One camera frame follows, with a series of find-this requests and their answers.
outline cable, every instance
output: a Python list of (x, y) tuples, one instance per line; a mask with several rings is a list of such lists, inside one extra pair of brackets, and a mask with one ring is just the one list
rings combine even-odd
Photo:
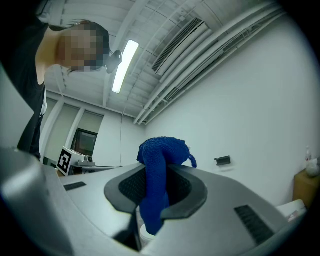
[(121, 124), (120, 124), (120, 165), (122, 166), (122, 157), (121, 157), (121, 135), (122, 135), (122, 118), (124, 117), (124, 112), (122, 113), (121, 116)]

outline person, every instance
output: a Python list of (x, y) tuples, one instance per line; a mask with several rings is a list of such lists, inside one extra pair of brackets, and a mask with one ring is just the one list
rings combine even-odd
[(1, 62), (17, 91), (34, 111), (18, 149), (41, 158), (40, 127), (47, 109), (46, 71), (57, 64), (69, 72), (98, 70), (107, 65), (110, 52), (108, 31), (87, 20), (65, 28), (50, 26), (31, 16), (11, 33), (5, 51), (1, 52)]

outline window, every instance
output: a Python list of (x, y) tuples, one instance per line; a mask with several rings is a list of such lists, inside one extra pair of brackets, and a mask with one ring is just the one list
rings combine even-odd
[(92, 156), (97, 135), (97, 133), (78, 128), (75, 132), (71, 149), (85, 156)]

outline black shirt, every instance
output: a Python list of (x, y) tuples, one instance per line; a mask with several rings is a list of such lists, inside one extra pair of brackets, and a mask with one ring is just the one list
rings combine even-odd
[(41, 109), (45, 97), (45, 85), (38, 84), (36, 71), (36, 54), (41, 44), (48, 24), (42, 23), (36, 17), (25, 19), (18, 29), (10, 35), (1, 61), (13, 85), (25, 102), (34, 111), (26, 126), (18, 149), (29, 152), (40, 159), (39, 140), (42, 122)]

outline blue towel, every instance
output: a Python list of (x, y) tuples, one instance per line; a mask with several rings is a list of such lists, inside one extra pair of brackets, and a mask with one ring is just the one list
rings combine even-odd
[(190, 154), (186, 142), (173, 137), (151, 138), (139, 147), (137, 160), (145, 165), (146, 173), (146, 196), (140, 204), (140, 214), (149, 234), (155, 236), (161, 229), (160, 214), (169, 207), (166, 165), (181, 165), (188, 159), (196, 168), (196, 159)]

